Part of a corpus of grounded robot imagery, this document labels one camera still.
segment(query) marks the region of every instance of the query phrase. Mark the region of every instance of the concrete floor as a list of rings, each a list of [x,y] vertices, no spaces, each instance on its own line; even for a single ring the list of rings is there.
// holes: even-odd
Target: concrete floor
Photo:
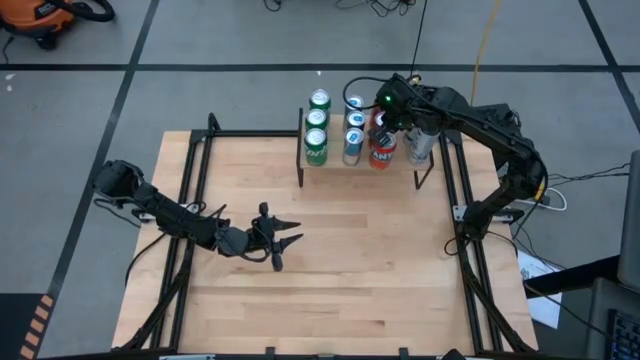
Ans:
[[[42,357],[111,346],[137,230],[95,207],[82,216],[82,193],[94,163],[105,155],[126,159],[150,178],[162,133],[201,128],[210,111],[226,129],[294,128],[296,109],[313,89],[337,97],[354,76],[392,73],[366,70],[410,63],[423,4],[418,0],[404,17],[380,19],[367,7],[338,10],[332,1],[285,0],[278,13],[267,12],[259,0],[111,2],[117,21],[79,21],[52,52],[16,39],[8,49],[11,64],[26,65],[0,65],[0,196],[7,209],[0,218],[5,234],[0,292],[46,293],[65,242],[74,250]],[[491,0],[430,1],[416,62],[472,64],[492,5]],[[589,5],[617,63],[639,65],[640,3]],[[152,21],[150,29],[143,26],[145,17]],[[0,44],[6,39],[0,33]],[[524,135],[535,141],[550,172],[610,168],[640,148],[640,124],[628,108],[635,104],[625,104],[620,82],[606,67],[613,64],[607,64],[578,1],[503,2],[483,63],[595,65],[572,72],[516,66],[479,76],[476,104],[507,102],[517,109]],[[61,71],[61,64],[84,67]],[[135,71],[138,64],[156,66]],[[230,64],[244,66],[225,66]],[[423,78],[470,94],[468,68],[439,70],[422,72]],[[626,72],[623,79],[640,95],[640,74]],[[371,99],[375,84],[360,86],[354,90]],[[106,152],[99,151],[101,141]],[[526,226],[538,253],[565,266],[616,253],[626,179],[561,189],[568,211],[536,211]],[[74,217],[82,226],[79,236],[70,231]],[[69,246],[75,239],[77,246]],[[563,302],[586,316],[587,295],[571,293]],[[537,333],[545,350],[580,354],[584,328],[566,314],[559,331],[537,326]]]

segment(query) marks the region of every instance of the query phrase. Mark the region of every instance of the orange vacuum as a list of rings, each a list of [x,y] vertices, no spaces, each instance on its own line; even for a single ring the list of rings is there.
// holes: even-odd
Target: orange vacuum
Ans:
[[[51,50],[57,35],[69,28],[77,16],[90,21],[108,22],[115,13],[107,0],[94,0],[103,9],[95,13],[82,2],[71,0],[0,0],[0,27],[14,35],[33,38],[38,46]]]

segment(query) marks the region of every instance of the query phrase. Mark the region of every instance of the silver can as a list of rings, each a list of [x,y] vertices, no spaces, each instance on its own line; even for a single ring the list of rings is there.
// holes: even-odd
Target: silver can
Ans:
[[[403,141],[407,147],[407,156],[412,165],[424,164],[429,158],[429,153],[438,142],[438,134],[429,135],[419,128],[413,128],[404,134]]]
[[[350,128],[358,128],[364,131],[364,124],[367,122],[366,117],[362,111],[351,111],[345,121],[342,123],[342,131],[347,131]]]
[[[347,121],[347,115],[354,110],[358,110],[355,107],[362,108],[364,106],[364,100],[358,95],[351,95],[347,98],[347,103],[344,105],[344,121]]]
[[[356,166],[360,162],[364,132],[358,128],[348,129],[344,135],[342,162],[347,166]]]

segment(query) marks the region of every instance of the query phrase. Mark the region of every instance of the white paper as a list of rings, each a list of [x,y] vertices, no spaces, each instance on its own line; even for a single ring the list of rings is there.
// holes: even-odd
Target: white paper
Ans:
[[[520,266],[520,274],[525,280],[558,271],[555,267],[523,251],[518,251],[518,265]],[[562,301],[562,293],[551,295],[550,297],[557,302]],[[560,306],[544,297],[529,299],[527,302],[529,303],[529,313],[534,320],[551,328],[558,328]]]

